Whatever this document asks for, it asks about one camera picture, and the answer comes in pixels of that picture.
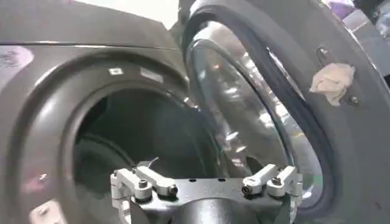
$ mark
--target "front-loading washer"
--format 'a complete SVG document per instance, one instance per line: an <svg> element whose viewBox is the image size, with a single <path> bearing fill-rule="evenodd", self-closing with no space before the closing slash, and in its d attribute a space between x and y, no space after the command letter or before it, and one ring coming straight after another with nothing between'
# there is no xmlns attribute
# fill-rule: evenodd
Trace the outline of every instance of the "front-loading washer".
<svg viewBox="0 0 390 224"><path fill-rule="evenodd" d="M74 1L0 11L2 221L48 203L118 223L105 177L140 163L174 178L294 164L297 223L388 219L389 90L318 1L196 1L181 49L160 23ZM309 91L330 63L356 69L338 107Z"/></svg>
<svg viewBox="0 0 390 224"><path fill-rule="evenodd" d="M223 175L162 23L75 1L0 12L1 223L48 201L61 223L119 223L108 174L139 163Z"/></svg>

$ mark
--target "screw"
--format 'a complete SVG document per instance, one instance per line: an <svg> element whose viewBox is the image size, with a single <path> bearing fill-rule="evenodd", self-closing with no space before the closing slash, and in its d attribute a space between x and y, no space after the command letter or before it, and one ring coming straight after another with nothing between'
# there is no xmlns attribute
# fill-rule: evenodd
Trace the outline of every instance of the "screw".
<svg viewBox="0 0 390 224"><path fill-rule="evenodd" d="M49 211L49 208L47 208L47 207L40 208L38 210L38 215L39 216L45 216L48 213L48 211Z"/></svg>
<svg viewBox="0 0 390 224"><path fill-rule="evenodd" d="M248 196L248 195L251 195L252 194L252 189L248 186L243 186L243 188L241 188L241 191L244 193L244 195Z"/></svg>
<svg viewBox="0 0 390 224"><path fill-rule="evenodd" d="M318 49L318 52L320 53L320 55L322 57L326 57L328 55L328 50L326 50L325 48L321 47L320 49Z"/></svg>
<svg viewBox="0 0 390 224"><path fill-rule="evenodd" d="M177 192L178 192L178 188L175 184L173 184L172 186L168 187L168 194L170 196L176 196L177 195Z"/></svg>
<svg viewBox="0 0 390 224"><path fill-rule="evenodd" d="M145 188L145 187L147 187L147 180L145 180L145 179L140 179L140 181L138 182L138 187L139 187L139 188Z"/></svg>
<svg viewBox="0 0 390 224"><path fill-rule="evenodd" d="M279 177L274 177L274 178L272 178L272 183L273 183L274 185L276 185L276 186L282 185L282 181L280 180Z"/></svg>
<svg viewBox="0 0 390 224"><path fill-rule="evenodd" d="M347 100L347 103L350 105L357 106L360 103L360 100L356 96L350 96Z"/></svg>

